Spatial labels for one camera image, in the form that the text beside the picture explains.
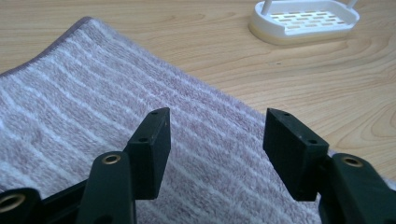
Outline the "pink striped towel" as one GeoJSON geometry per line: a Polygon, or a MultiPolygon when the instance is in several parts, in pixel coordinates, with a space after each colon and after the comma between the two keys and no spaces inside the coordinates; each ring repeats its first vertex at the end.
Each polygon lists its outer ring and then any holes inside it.
{"type": "Polygon", "coordinates": [[[161,107],[172,149],[139,223],[320,224],[317,205],[294,201],[265,155],[263,114],[90,17],[0,74],[0,192],[49,197],[77,184],[161,107]]]}

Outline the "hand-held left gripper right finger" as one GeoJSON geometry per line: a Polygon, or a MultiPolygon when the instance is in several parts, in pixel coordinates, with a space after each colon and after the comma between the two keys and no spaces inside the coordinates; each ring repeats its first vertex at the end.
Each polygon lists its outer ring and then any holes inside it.
{"type": "Polygon", "coordinates": [[[262,147],[294,200],[319,200],[322,224],[396,224],[396,190],[368,161],[329,155],[329,144],[292,114],[266,111],[262,147]]]}

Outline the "white plastic soap dish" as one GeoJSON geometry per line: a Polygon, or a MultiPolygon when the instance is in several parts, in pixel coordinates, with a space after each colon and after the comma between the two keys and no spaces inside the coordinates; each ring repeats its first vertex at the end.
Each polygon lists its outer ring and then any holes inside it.
{"type": "Polygon", "coordinates": [[[248,29],[275,45],[311,43],[345,37],[360,19],[359,0],[262,0],[254,7],[248,29]]]}

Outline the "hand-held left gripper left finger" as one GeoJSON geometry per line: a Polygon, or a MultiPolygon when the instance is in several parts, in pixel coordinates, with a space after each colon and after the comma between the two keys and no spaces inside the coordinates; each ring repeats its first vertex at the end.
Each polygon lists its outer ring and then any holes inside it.
{"type": "Polygon", "coordinates": [[[137,224],[135,202],[158,197],[170,149],[170,109],[149,112],[124,150],[93,161],[76,224],[137,224]]]}

